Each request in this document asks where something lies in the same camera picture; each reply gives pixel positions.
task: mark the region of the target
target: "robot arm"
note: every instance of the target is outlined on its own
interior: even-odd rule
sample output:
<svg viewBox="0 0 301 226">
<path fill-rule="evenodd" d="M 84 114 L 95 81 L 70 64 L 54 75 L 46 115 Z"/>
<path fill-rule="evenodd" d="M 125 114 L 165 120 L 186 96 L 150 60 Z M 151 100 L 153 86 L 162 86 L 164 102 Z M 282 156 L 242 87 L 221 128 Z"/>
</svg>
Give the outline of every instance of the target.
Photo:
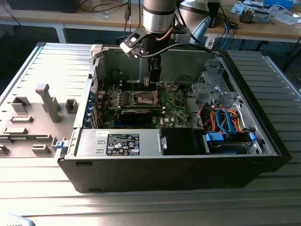
<svg viewBox="0 0 301 226">
<path fill-rule="evenodd" d="M 131 33 L 120 45 L 129 57 L 156 53 L 169 45 L 176 0 L 145 0 L 143 28 Z"/>
<path fill-rule="evenodd" d="M 147 87 L 150 83 L 159 82 L 161 74 L 161 56 L 159 54 L 167 49 L 180 45 L 189 45 L 211 52 L 205 47 L 190 43 L 176 43 L 169 46 L 170 35 L 174 32 L 173 21 L 176 9 L 176 0 L 144 0 L 144 27 L 135 30 L 120 45 L 128 57 L 148 59 L 148 76 L 144 78 L 144 85 Z M 199 34 L 203 35 L 206 32 L 209 25 L 208 21 L 205 24 L 207 24 L 205 29 L 204 26 L 197 27 L 204 30 L 204 32 Z"/>
</svg>

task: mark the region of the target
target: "aluminum profile table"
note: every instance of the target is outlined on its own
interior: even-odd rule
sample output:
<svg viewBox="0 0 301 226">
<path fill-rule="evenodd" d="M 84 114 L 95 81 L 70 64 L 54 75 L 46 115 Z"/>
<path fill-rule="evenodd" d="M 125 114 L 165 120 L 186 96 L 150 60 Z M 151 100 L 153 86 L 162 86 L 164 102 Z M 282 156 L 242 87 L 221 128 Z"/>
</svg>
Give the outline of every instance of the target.
<svg viewBox="0 0 301 226">
<path fill-rule="evenodd" d="M 49 51 L 47 46 L 70 45 L 36 47 L 2 94 L 2 102 L 37 56 Z M 36 226 L 299 225 L 300 147 L 291 151 L 293 159 L 280 170 L 260 175 L 245 188 L 172 192 L 81 194 L 54 158 L 1 158 L 0 208 L 32 219 Z"/>
</svg>

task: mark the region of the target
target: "blue latch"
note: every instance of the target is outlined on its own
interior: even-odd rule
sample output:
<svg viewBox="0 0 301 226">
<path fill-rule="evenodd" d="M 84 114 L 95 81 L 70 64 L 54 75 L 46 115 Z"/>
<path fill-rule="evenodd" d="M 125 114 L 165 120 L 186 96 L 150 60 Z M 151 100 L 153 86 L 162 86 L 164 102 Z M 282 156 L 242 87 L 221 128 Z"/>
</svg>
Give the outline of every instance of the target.
<svg viewBox="0 0 301 226">
<path fill-rule="evenodd" d="M 57 141 L 55 144 L 56 148 L 67 149 L 68 148 L 68 140 Z"/>
<path fill-rule="evenodd" d="M 95 97 L 95 93 L 92 92 L 92 91 L 89 92 L 89 95 L 90 95 L 90 98 L 94 98 Z"/>
<path fill-rule="evenodd" d="M 224 141 L 224 137 L 221 133 L 207 133 L 206 141 Z"/>
<path fill-rule="evenodd" d="M 87 112 L 87 113 L 91 113 L 91 111 L 92 111 L 92 108 L 87 106 L 86 112 Z"/>
<path fill-rule="evenodd" d="M 249 133 L 249 137 L 251 140 L 254 142 L 256 140 L 255 134 L 254 133 Z"/>
</svg>

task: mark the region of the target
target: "wooden desk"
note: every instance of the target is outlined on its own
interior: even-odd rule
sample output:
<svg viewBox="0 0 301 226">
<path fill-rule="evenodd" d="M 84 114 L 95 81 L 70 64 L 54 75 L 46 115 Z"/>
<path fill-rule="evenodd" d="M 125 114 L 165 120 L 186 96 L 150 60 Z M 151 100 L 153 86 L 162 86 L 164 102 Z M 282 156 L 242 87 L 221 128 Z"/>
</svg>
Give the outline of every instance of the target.
<svg viewBox="0 0 301 226">
<path fill-rule="evenodd" d="M 229 12 L 232 10 L 232 7 L 230 5 L 236 4 L 237 1 L 221 0 L 221 2 L 222 5 L 224 5 L 222 7 L 225 11 L 226 16 L 230 19 L 230 21 L 238 24 L 238 30 L 235 35 L 236 38 L 296 42 L 301 36 L 301 26 L 299 24 L 287 25 L 274 18 L 272 18 L 268 24 L 241 23 L 239 21 L 239 14 L 232 14 Z M 293 9 L 301 11 L 301 8 L 298 6 L 293 6 Z M 209 28 L 207 32 L 221 34 L 224 32 L 224 28 L 221 24 L 219 24 L 215 28 Z"/>
<path fill-rule="evenodd" d="M 106 3 L 107 1 L 92 0 L 93 5 L 99 4 L 100 2 Z M 107 6 L 98 7 L 97 9 L 100 10 L 111 8 L 122 3 L 122 0 L 113 1 L 113 3 Z M 226 15 L 230 18 L 230 21 L 238 23 L 238 30 L 235 38 L 296 42 L 301 36 L 301 28 L 299 24 L 286 25 L 273 18 L 269 24 L 240 23 L 238 14 L 232 14 L 228 12 L 232 9 L 232 7 L 229 5 L 233 5 L 235 3 L 237 3 L 235 0 L 222 0 L 222 5 L 224 5 L 223 9 Z M 64 32 L 66 28 L 110 31 L 124 30 L 124 11 L 126 6 L 109 10 L 108 19 L 94 13 L 85 12 L 81 9 L 78 9 L 74 14 L 67 14 L 60 12 L 12 10 L 7 3 L 6 7 L 22 25 L 54 27 L 61 43 L 67 42 Z M 82 7 L 86 10 L 91 10 L 89 2 L 84 3 Z M 132 4 L 132 27 L 137 27 L 138 23 L 138 5 Z M 6 12 L 2 4 L 0 4 L 0 24 L 17 24 L 14 20 L 12 20 L 12 17 Z M 224 29 L 222 25 L 218 23 L 215 28 L 209 28 L 206 33 L 206 36 L 208 37 L 207 43 L 213 42 L 216 38 L 220 37 L 223 32 Z"/>
<path fill-rule="evenodd" d="M 100 0 L 92 0 L 93 6 L 99 4 L 100 2 L 109 2 L 109 1 L 100 1 Z M 103 10 L 106 8 L 111 8 L 114 6 L 124 4 L 122 0 L 113 1 L 111 4 L 107 6 L 100 6 L 96 8 L 97 10 Z M 142 11 L 143 6 L 141 7 L 141 25 L 142 25 Z M 87 11 L 91 11 L 90 2 L 85 2 L 82 6 L 83 9 Z M 85 12 L 81 9 L 78 9 L 76 13 L 61 13 L 57 18 L 58 23 L 64 24 L 81 24 L 81 25 L 104 25 L 104 26 L 114 26 L 114 27 L 124 27 L 124 12 L 126 10 L 126 6 L 118 7 L 109 10 L 109 18 L 106 19 L 102 16 L 99 16 L 95 13 Z M 138 13 L 138 4 L 132 4 L 132 27 L 138 27 L 139 24 L 139 13 Z"/>
</svg>

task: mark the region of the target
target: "blue drive bracket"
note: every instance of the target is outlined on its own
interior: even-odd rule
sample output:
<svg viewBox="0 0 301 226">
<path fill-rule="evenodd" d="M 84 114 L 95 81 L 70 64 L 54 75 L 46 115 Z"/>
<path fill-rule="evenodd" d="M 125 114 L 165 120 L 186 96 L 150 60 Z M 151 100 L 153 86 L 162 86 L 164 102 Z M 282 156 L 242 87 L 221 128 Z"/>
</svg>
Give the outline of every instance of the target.
<svg viewBox="0 0 301 226">
<path fill-rule="evenodd" d="M 207 133 L 206 134 L 206 141 L 224 141 L 224 137 L 221 133 Z"/>
<path fill-rule="evenodd" d="M 55 148 L 67 149 L 69 146 L 69 140 L 57 141 Z"/>
</svg>

